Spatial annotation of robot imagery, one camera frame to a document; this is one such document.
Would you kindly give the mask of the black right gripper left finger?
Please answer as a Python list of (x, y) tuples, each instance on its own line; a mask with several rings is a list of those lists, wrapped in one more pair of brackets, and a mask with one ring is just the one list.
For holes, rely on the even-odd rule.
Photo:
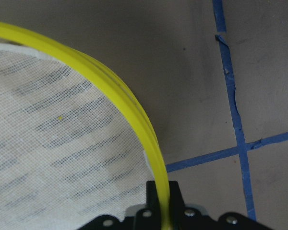
[(132, 229), (161, 229), (161, 212), (155, 181), (146, 182), (146, 204), (135, 212)]

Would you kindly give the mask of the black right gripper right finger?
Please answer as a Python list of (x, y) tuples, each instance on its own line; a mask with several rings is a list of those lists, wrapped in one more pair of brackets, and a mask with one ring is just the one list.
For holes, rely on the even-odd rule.
[(201, 207), (184, 202), (180, 186), (177, 181), (169, 181), (170, 222), (173, 230), (202, 230), (203, 213)]

